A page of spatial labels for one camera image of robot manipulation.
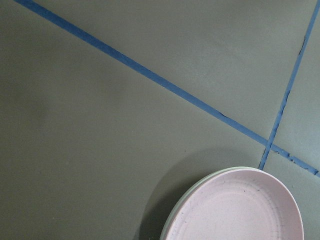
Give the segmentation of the pink plate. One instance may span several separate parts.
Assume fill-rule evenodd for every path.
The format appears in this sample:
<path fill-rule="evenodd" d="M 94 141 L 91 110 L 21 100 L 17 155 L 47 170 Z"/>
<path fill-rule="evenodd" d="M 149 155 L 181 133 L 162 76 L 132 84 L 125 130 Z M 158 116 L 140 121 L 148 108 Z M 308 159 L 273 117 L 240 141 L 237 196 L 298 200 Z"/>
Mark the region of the pink plate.
<path fill-rule="evenodd" d="M 262 170 L 225 172 L 179 209 L 167 240 L 302 240 L 299 207 L 288 188 Z"/>

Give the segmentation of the cream white plate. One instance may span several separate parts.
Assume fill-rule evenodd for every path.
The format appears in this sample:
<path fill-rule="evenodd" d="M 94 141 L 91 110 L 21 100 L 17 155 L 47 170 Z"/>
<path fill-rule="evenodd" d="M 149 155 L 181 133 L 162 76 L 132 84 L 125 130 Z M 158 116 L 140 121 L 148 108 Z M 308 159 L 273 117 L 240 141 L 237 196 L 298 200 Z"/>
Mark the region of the cream white plate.
<path fill-rule="evenodd" d="M 170 214 L 168 215 L 165 224 L 162 228 L 161 234 L 159 239 L 160 240 L 166 240 L 169 233 L 169 228 L 172 225 L 176 215 L 178 214 L 178 211 L 183 206 L 183 204 L 186 202 L 186 200 L 203 184 L 205 184 L 207 181 L 215 178 L 216 176 L 223 175 L 224 173 L 231 173 L 236 171 L 242 171 L 242 170 L 250 170 L 250 171 L 256 171 L 257 168 L 254 167 L 248 167 L 248 166 L 235 166 L 235 167 L 228 167 L 222 170 L 215 171 L 213 173 L 210 173 L 209 175 L 201 178 L 199 181 L 197 181 L 195 184 L 193 184 L 183 195 L 182 197 L 177 201 L 177 203 L 174 205 L 172 210 L 170 211 Z"/>

